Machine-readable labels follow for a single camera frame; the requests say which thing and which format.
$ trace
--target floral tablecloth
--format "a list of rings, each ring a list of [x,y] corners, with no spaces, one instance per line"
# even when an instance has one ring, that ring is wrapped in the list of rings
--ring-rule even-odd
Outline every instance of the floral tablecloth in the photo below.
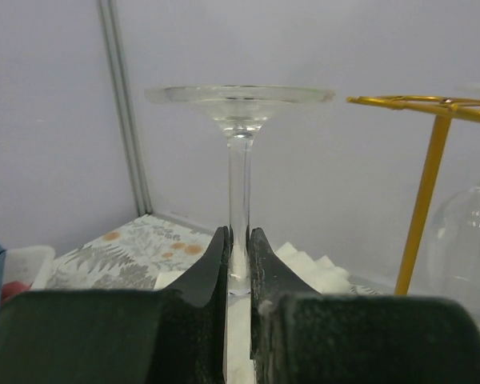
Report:
[[[54,260],[48,289],[152,290],[158,273],[186,270],[211,235],[145,215]],[[352,285],[353,294],[382,294]]]

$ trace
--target hanging wine glass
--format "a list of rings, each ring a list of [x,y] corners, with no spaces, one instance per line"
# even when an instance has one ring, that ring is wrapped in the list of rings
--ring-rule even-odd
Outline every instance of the hanging wine glass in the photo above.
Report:
[[[187,102],[218,124],[230,153],[230,233],[233,249],[228,287],[232,294],[250,292],[247,254],[250,209],[250,149],[262,125],[280,110],[311,102],[326,102],[330,90],[285,86],[178,86],[146,91],[150,102]]]
[[[459,87],[480,93],[479,84]],[[440,205],[426,235],[429,284],[480,323],[480,183]]]

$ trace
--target white plastic basket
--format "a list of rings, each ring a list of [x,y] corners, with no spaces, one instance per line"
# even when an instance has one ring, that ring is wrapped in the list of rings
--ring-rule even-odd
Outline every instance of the white plastic basket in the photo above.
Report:
[[[31,290],[44,290],[51,275],[55,249],[51,246],[28,246],[8,250],[3,283],[22,282]]]

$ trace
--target white partition panel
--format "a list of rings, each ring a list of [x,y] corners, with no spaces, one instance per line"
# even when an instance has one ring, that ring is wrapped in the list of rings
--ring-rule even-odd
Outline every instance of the white partition panel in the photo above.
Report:
[[[0,1],[0,242],[61,254],[135,216],[97,3]]]
[[[145,88],[330,87],[334,102],[279,115],[256,137],[251,226],[275,246],[291,241],[394,284],[433,117],[345,98],[455,94],[455,85],[480,81],[480,0],[131,0],[118,8],[156,211],[208,228],[227,223],[226,140],[186,106],[149,104]],[[479,176],[480,125],[455,122],[433,209]]]

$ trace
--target gold metal leg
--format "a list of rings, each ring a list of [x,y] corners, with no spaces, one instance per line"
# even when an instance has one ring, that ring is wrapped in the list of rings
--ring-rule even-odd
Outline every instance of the gold metal leg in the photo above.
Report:
[[[436,116],[435,118],[394,294],[407,294],[409,290],[450,124],[451,118],[442,116]]]

